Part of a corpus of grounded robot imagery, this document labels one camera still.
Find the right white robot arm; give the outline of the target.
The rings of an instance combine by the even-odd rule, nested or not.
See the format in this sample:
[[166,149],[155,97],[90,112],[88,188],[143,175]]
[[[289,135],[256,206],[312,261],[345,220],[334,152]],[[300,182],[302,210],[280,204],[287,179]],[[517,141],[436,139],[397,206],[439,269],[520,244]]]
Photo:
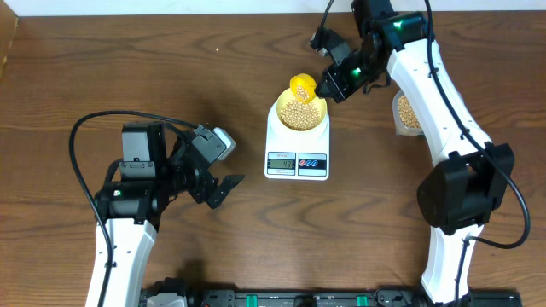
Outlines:
[[430,12],[400,14],[388,1],[355,1],[351,8],[360,49],[351,49],[326,26],[319,26],[311,39],[311,47],[332,60],[316,93],[342,102],[385,78],[398,85],[415,112],[433,170],[416,192],[431,236],[414,305],[514,303],[506,293],[471,293],[467,284],[474,246],[510,184],[512,149],[494,144],[466,109],[444,68]]

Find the yellow measuring scoop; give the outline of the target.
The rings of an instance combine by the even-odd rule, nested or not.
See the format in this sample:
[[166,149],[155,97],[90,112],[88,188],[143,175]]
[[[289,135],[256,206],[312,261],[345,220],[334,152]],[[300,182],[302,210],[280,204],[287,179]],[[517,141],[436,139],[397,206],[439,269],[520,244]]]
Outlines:
[[300,73],[292,77],[289,81],[289,87],[294,97],[304,104],[311,102],[317,96],[315,93],[317,82],[306,73]]

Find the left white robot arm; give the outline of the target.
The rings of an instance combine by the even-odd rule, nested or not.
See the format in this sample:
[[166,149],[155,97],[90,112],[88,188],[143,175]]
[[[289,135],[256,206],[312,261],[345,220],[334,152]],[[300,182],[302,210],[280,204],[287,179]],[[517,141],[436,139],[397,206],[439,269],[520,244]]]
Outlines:
[[169,124],[155,121],[128,123],[122,129],[123,156],[109,166],[94,197],[98,223],[89,306],[139,305],[161,214],[170,201],[188,193],[196,203],[215,209],[244,178],[218,179],[209,171],[236,146],[225,130],[174,128],[177,139],[168,153],[167,128]]

